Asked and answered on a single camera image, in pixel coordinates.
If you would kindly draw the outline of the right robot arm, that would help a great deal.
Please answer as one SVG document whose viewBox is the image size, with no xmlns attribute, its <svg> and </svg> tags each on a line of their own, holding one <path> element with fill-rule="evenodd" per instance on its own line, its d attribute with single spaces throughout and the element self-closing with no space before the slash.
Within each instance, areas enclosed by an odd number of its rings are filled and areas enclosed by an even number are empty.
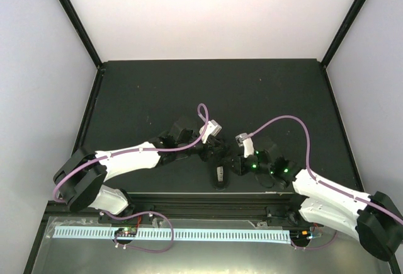
<svg viewBox="0 0 403 274">
<path fill-rule="evenodd" d="M 382 261 L 395 256 L 402 244 L 402 214 L 388 195 L 352 190 L 301 168 L 285 159 L 270 139 L 254 144 L 243 133 L 236 136 L 236 142 L 243 152 L 231 158 L 233 172 L 240 176 L 253 173 L 261 186 L 291 188 L 298 196 L 297 203 L 286 210 L 289 223 L 306 221 L 342 232 Z"/>
</svg>

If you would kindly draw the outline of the black sneaker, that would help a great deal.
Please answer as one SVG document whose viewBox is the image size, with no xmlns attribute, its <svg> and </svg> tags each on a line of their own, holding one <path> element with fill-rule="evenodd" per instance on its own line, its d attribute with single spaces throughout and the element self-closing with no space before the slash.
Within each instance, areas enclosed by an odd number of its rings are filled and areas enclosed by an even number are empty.
<svg viewBox="0 0 403 274">
<path fill-rule="evenodd" d="M 232 151 L 230 148 L 217 149 L 208 160 L 210 182 L 216 190 L 224 190 L 229 184 Z"/>
</svg>

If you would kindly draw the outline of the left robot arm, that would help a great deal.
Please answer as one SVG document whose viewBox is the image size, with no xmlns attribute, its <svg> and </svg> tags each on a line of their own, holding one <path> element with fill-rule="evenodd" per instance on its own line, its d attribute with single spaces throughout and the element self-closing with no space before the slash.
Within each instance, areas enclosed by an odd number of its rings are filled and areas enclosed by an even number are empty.
<svg viewBox="0 0 403 274">
<path fill-rule="evenodd" d="M 170 130 L 137 146 L 94 152 L 82 147 L 55 174 L 54 200 L 65 203 L 71 212 L 89 207 L 109 213 L 121 223 L 130 222 L 135 207 L 127 192 L 110 188 L 105 182 L 191 155 L 221 166 L 229 145 L 219 137 L 220 131 L 221 126 L 215 120 L 205 120 L 199 127 L 196 122 L 181 117 Z"/>
</svg>

